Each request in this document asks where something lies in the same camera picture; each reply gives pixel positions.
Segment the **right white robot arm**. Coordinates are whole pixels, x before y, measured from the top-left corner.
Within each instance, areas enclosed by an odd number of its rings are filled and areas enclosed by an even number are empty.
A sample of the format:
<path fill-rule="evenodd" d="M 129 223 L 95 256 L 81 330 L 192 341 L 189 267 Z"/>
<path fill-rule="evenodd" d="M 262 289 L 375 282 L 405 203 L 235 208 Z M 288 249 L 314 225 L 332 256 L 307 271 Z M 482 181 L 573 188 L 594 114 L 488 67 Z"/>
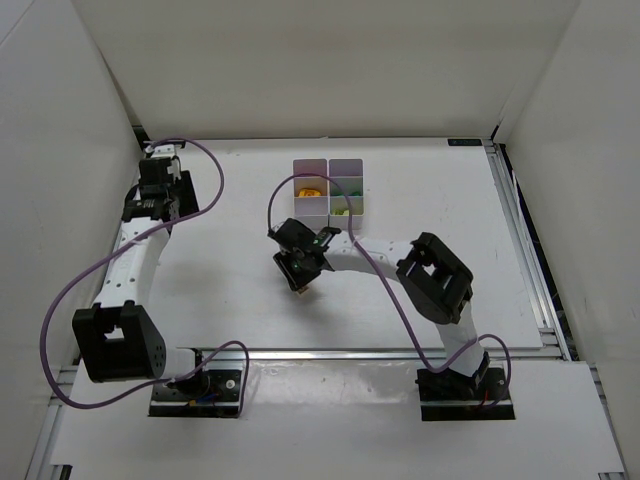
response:
<path fill-rule="evenodd" d="M 420 351 L 390 286 L 391 281 L 399 282 L 417 313 L 436 325 L 445 348 L 445 363 L 426 369 L 440 383 L 469 390 L 479 386 L 489 356 L 479 344 L 472 318 L 473 274 L 436 235 L 423 232 L 412 241 L 375 240 L 336 227 L 314 231 L 289 218 L 271 227 L 268 237 L 279 246 L 273 259 L 294 292 L 306 290 L 324 271 L 378 276 Z"/>

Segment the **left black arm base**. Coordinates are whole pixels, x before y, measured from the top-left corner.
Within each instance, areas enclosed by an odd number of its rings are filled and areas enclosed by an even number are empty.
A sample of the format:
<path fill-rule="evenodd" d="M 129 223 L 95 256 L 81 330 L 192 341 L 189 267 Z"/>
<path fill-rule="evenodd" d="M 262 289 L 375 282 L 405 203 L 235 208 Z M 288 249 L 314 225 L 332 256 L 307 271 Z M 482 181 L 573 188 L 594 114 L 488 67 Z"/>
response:
<path fill-rule="evenodd" d="M 238 418 L 244 394 L 245 367 L 221 362 L 195 378 L 152 389 L 148 416 L 157 418 Z"/>

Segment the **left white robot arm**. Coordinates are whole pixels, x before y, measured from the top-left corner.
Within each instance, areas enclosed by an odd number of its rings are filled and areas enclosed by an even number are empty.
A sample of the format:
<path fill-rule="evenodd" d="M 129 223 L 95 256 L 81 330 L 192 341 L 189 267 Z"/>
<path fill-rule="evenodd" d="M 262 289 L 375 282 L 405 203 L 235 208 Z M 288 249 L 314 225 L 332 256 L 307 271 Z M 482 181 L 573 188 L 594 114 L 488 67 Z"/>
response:
<path fill-rule="evenodd" d="M 79 309 L 72 329 L 89 378 L 96 383 L 158 379 L 167 363 L 165 341 L 146 311 L 153 278 L 171 230 L 144 231 L 199 211 L 190 172 L 173 145 L 139 162 L 139 180 L 124 201 L 118 247 L 91 307 Z"/>

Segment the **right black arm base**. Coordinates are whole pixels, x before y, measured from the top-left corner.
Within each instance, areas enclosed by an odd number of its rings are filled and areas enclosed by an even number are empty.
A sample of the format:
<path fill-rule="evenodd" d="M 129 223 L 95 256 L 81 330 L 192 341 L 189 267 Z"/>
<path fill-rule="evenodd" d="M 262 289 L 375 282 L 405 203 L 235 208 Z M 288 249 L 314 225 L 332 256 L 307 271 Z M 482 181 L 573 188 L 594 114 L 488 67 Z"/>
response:
<path fill-rule="evenodd" d="M 418 369 L 415 383 L 423 422 L 516 419 L 503 367 L 488 367 L 479 382 L 449 370 Z"/>

